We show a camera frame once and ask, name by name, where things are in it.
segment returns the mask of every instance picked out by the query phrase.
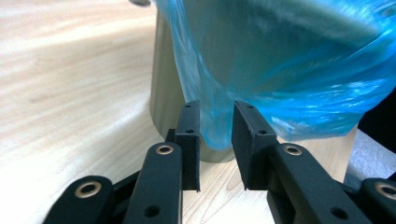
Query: tabletop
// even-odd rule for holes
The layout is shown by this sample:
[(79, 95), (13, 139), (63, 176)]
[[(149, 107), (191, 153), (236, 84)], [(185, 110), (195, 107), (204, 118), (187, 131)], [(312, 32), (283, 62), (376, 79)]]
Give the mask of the tabletop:
[[(149, 113), (155, 7), (128, 1), (0, 3), (0, 223), (40, 223), (86, 175), (113, 183), (163, 141)], [(354, 131), (297, 142), (343, 181)], [(274, 222), (235, 160), (201, 162), (183, 223)]]

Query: wooden table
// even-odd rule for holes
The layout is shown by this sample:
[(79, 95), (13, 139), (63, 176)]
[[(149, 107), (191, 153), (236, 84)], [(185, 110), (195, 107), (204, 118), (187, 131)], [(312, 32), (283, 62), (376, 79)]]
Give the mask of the wooden table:
[[(73, 181), (120, 181), (163, 139), (149, 114), (155, 7), (128, 1), (0, 3), (0, 223), (40, 223)], [(342, 181), (354, 132), (299, 143)], [(201, 163), (184, 223), (273, 222), (235, 161)]]

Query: bin liner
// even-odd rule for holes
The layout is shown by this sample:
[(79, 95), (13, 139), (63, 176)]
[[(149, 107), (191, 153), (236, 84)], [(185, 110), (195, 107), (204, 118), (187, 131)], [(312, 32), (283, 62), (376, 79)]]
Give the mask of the bin liner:
[(235, 100), (288, 141), (348, 133), (396, 85), (395, 1), (158, 0), (201, 133), (231, 146)]

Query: gray floor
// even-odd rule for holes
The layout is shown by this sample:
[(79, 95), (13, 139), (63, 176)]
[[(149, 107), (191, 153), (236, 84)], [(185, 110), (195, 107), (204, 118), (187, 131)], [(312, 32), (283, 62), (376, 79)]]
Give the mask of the gray floor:
[(365, 178), (388, 178), (395, 171), (396, 154), (358, 129), (344, 183), (357, 189)]

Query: plastic bag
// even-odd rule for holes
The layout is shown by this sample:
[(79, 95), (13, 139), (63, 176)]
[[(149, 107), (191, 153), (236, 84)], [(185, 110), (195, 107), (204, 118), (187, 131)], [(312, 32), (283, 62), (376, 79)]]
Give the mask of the plastic bag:
[(201, 133), (231, 146), (233, 103), (286, 140), (348, 133), (396, 85), (395, 1), (159, 0)]

